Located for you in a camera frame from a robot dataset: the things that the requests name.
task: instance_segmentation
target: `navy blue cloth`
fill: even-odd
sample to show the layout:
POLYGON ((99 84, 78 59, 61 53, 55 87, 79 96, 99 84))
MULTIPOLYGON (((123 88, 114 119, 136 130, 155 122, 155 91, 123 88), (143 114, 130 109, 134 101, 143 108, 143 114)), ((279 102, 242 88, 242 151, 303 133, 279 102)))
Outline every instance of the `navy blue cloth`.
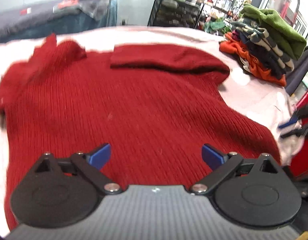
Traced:
POLYGON ((239 33, 241 41, 247 46, 248 52, 256 57, 265 68, 271 70, 271 75, 280 80, 286 70, 281 68, 279 64, 271 58, 266 48, 259 46, 246 37, 240 30, 236 30, 239 33))

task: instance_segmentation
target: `shelving unit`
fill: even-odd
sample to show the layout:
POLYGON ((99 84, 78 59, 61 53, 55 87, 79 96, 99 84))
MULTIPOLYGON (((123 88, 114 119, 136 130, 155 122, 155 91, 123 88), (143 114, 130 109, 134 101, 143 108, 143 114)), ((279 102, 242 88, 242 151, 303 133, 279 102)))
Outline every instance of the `shelving unit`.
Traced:
POLYGON ((149 16, 147 26, 153 26, 155 19, 156 19, 156 16, 157 16, 157 13, 158 13, 158 9, 161 6, 161 3, 162 3, 162 0, 154 0, 152 11, 151 11, 151 14, 149 16))
POLYGON ((203 11, 203 6, 201 7, 198 4, 193 5, 188 1, 173 0, 177 2, 177 7, 174 8, 163 4, 162 1, 159 4, 153 23, 150 26, 197 27, 198 20, 203 11))
POLYGON ((222 7, 216 6, 218 4, 219 0, 216 0, 215 4, 212 6, 212 8, 226 14, 229 15, 229 10, 232 8, 233 5, 233 1, 232 0, 223 0, 225 1, 224 4, 222 5, 222 7))

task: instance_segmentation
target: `red frame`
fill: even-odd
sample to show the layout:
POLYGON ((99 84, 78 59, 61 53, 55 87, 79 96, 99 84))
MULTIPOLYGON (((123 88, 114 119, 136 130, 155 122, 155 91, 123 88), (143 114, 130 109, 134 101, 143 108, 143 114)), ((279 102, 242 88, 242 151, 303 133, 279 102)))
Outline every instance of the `red frame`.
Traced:
MULTIPOLYGON (((297 103, 297 108, 300 108, 308 103, 308 90, 297 103)), ((291 167, 292 173, 297 176, 308 170, 308 139, 304 142, 301 151, 292 159, 291 167)))

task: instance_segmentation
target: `red machine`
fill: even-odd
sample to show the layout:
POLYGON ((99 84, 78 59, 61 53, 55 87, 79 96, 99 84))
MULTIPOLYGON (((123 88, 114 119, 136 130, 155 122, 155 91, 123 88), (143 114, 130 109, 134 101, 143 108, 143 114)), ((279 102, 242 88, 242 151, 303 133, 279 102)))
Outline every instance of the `red machine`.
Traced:
MULTIPOLYGON (((308 91, 297 104, 297 109, 308 103, 308 91)), ((308 122, 308 118, 302 120, 303 123, 308 122)), ((308 172, 308 139, 305 140, 302 150, 293 158, 291 171, 295 176, 308 172)))
POLYGON ((281 11, 281 17, 282 17, 282 19, 286 20, 293 27, 294 24, 295 24, 295 21, 296 21, 296 17, 297 17, 297 15, 299 13, 300 0, 298 0, 298 4, 296 6, 295 13, 294 13, 294 16, 293 16, 292 19, 290 19, 286 15, 290 4, 291 4, 291 0, 286 0, 285 4, 283 6, 283 9, 281 11))

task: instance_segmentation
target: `knit fabric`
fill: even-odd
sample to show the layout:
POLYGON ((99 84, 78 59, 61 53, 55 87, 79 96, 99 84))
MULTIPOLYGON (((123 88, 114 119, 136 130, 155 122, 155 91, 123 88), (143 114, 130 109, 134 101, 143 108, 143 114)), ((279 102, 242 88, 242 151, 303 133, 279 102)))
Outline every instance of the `knit fabric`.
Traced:
POLYGON ((278 65, 278 62, 275 59, 271 57, 272 54, 270 54, 264 47, 251 42, 251 40, 241 31, 237 32, 239 32, 241 41, 246 45, 249 53, 256 57, 262 63, 264 68, 270 69, 272 76, 277 79, 281 79, 286 71, 278 65))
POLYGON ((249 63, 250 73, 262 80, 277 84, 279 86, 285 86, 286 80, 283 75, 281 79, 277 79, 271 74, 271 69, 265 68, 262 63, 256 57, 252 56, 247 50, 246 45, 242 41, 236 41, 232 38, 232 33, 225 34, 227 41, 220 43, 220 51, 237 54, 249 63))
POLYGON ((238 21, 231 22, 232 30, 241 31, 251 42, 264 47, 271 57, 275 58, 278 64, 287 71, 293 71, 294 63, 292 59, 279 49, 276 43, 269 36, 265 28, 260 28, 256 21, 248 18, 241 18, 238 21))
POLYGON ((307 45, 306 39, 288 25, 275 10, 261 9, 244 4, 243 17, 255 19, 265 28, 278 46, 292 59, 299 59, 307 45))
POLYGON ((238 33, 236 30, 234 30, 234 31, 232 32, 232 38, 233 38, 235 41, 240 41, 240 40, 241 40, 241 38, 239 37, 239 33, 238 33))
POLYGON ((244 157, 268 152, 280 161, 270 131, 230 109, 217 86, 229 68, 214 56, 178 45, 125 45, 85 52, 74 41, 47 38, 0 83, 10 195, 43 152, 58 158, 112 146, 102 172, 119 183, 190 186, 211 170, 201 158, 210 143, 244 157))

